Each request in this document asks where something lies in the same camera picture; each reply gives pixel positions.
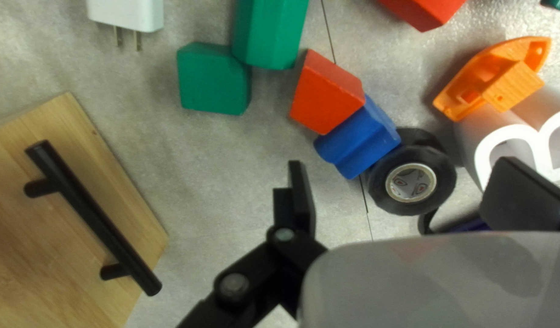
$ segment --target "tape core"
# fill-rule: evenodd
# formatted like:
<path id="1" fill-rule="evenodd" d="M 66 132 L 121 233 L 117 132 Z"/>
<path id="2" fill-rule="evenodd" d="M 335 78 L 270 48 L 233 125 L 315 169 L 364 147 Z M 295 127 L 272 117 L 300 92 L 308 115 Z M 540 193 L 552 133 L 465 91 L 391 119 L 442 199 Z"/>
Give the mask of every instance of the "tape core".
<path id="1" fill-rule="evenodd" d="M 436 191 L 434 170 L 422 163 L 407 163 L 387 175 L 385 188 L 389 196 L 401 203 L 424 200 Z"/>

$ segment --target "drawer pull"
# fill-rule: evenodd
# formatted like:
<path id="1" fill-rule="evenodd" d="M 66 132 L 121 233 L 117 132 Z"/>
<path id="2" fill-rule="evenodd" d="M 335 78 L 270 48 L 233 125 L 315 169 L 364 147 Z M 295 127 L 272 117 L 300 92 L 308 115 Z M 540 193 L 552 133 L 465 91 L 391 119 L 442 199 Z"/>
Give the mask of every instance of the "drawer pull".
<path id="1" fill-rule="evenodd" d="M 162 283 L 83 187 L 51 143 L 47 140 L 37 142 L 27 148 L 25 153 L 46 177 L 28 182 L 24 186 L 25 194 L 30 198 L 37 198 L 55 192 L 61 193 L 117 259 L 118 264 L 101 268 L 101 279 L 110 280 L 130 275 L 146 295 L 158 294 Z"/>

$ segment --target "tape roll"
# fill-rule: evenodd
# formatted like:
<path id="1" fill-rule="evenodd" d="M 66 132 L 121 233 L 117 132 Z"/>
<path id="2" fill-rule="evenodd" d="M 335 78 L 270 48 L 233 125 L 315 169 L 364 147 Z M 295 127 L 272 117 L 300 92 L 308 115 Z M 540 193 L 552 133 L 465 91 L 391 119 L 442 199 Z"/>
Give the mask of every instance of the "tape roll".
<path id="1" fill-rule="evenodd" d="M 401 128 L 402 146 L 375 163 L 369 194 L 375 204 L 397 215 L 431 212 L 450 197 L 456 169 L 436 137 L 415 128 Z"/>

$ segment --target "green wooden block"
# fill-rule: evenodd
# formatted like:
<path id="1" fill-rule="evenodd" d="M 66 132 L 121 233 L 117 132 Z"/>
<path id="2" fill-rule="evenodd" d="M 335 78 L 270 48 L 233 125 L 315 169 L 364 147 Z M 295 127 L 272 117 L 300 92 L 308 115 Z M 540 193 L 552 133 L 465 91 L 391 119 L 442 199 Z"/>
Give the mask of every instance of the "green wooden block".
<path id="1" fill-rule="evenodd" d="M 544 6 L 554 7 L 560 10 L 560 0 L 542 0 L 541 4 Z"/>
<path id="2" fill-rule="evenodd" d="M 294 67 L 308 0 L 237 0 L 233 56 L 272 70 Z"/>
<path id="3" fill-rule="evenodd" d="M 229 47 L 193 42 L 177 51 L 184 108 L 241 115 L 251 100 L 251 68 Z"/>

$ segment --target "blue object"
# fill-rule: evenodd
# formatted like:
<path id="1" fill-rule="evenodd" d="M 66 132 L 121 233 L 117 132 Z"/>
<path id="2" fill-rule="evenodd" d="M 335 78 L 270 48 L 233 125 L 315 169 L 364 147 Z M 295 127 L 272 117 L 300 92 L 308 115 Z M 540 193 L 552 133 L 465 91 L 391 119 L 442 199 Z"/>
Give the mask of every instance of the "blue object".
<path id="1" fill-rule="evenodd" d="M 347 179 L 368 169 L 401 143 L 389 116 L 365 94 L 365 105 L 314 141 L 322 159 Z"/>
<path id="2" fill-rule="evenodd" d="M 481 218 L 469 221 L 465 224 L 453 227 L 448 232 L 470 232 L 470 231 L 491 231 L 492 229 Z"/>

